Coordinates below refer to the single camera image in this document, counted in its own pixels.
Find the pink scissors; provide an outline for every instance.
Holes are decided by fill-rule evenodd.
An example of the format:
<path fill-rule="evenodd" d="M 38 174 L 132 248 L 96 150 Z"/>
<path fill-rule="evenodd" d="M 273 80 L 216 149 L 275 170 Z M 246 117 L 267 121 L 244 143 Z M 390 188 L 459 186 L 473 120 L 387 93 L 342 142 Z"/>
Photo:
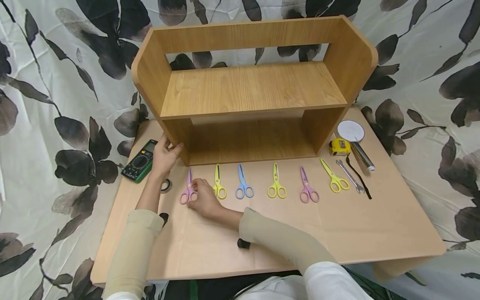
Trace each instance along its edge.
<path fill-rule="evenodd" d="M 187 189 L 180 195 L 180 203 L 181 204 L 186 204 L 188 201 L 193 200 L 192 196 L 196 195 L 197 192 L 193 190 L 192 187 L 192 168 L 188 169 L 188 174 L 187 174 Z"/>
<path fill-rule="evenodd" d="M 308 184 L 307 174 L 305 174 L 305 170 L 303 169 L 303 167 L 300 167 L 300 175 L 301 175 L 301 180 L 303 182 L 303 191 L 300 192 L 300 200 L 303 203 L 308 203 L 309 200 L 312 200 L 313 202 L 317 203 L 320 200 L 320 197 L 318 196 L 317 191 L 312 189 Z"/>

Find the wrench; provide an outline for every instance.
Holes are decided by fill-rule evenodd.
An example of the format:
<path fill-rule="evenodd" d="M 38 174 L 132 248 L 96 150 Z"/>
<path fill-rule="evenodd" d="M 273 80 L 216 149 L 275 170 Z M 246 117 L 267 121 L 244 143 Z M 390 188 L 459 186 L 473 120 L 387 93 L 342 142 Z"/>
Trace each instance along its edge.
<path fill-rule="evenodd" d="M 365 193 L 365 189 L 361 185 L 359 185 L 355 181 L 355 179 L 353 179 L 353 177 L 350 175 L 349 171 L 345 168 L 345 166 L 343 165 L 343 162 L 340 159 L 336 160 L 336 164 L 339 165 L 342 168 L 342 170 L 345 172 L 345 174 L 348 176 L 348 178 L 350 178 L 350 180 L 353 182 L 353 184 L 357 188 L 357 193 L 359 193 L 359 194 L 360 194 L 360 192 Z"/>

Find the yellow tape measure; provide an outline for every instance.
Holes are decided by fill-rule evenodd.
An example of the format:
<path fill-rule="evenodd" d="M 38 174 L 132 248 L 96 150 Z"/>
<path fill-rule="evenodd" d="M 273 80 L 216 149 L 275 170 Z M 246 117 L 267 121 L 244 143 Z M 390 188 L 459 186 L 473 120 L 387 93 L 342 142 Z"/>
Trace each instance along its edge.
<path fill-rule="evenodd" d="M 346 156 L 350 153 L 350 143 L 346 139 L 334 139 L 328 144 L 331 155 Z"/>

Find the hand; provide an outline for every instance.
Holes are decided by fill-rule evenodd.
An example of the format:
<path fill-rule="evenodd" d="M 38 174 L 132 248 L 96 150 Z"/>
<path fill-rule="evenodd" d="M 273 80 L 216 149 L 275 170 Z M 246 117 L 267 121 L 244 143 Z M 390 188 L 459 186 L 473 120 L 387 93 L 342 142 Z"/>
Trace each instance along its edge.
<path fill-rule="evenodd" d="M 205 179 L 196 178 L 192 180 L 192 187 L 198 194 L 197 200 L 187 202 L 189 208 L 209 219 L 221 214 L 224 207 L 217 200 L 213 188 Z"/>
<path fill-rule="evenodd" d="M 165 134 L 162 135 L 160 141 L 155 145 L 153 152 L 152 173 L 162 178 L 167 178 L 170 170 L 179 158 L 180 151 L 183 149 L 183 143 L 176 147 L 169 147 L 170 141 Z"/>

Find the person's left hand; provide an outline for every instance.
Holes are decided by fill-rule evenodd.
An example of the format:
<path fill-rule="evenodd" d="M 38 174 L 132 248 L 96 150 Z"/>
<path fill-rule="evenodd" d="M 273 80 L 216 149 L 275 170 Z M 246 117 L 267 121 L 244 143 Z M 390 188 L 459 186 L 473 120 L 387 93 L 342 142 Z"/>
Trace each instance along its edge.
<path fill-rule="evenodd" d="M 162 134 L 153 152 L 152 173 L 164 179 L 168 177 L 170 170 L 179 158 L 180 151 L 183 149 L 183 143 L 178 144 L 176 147 L 169 146 L 170 141 L 165 134 Z"/>

